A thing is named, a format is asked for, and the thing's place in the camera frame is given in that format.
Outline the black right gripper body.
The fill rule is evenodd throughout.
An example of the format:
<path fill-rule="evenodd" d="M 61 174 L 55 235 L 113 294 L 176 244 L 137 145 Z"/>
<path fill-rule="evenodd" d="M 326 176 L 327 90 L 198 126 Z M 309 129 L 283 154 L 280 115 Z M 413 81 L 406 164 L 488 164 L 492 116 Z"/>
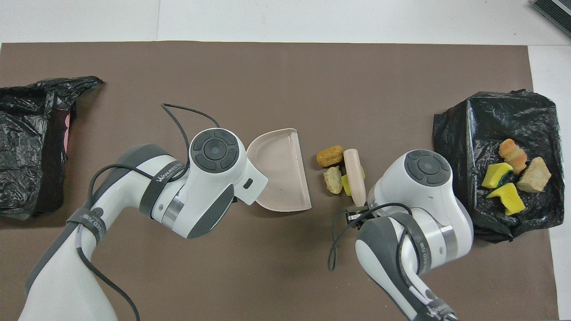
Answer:
<path fill-rule="evenodd" d="M 349 207 L 347 209 L 347 223 L 351 223 L 354 221 L 366 221 L 372 218 L 372 214 L 369 211 L 368 206 L 359 206 L 359 207 Z"/>

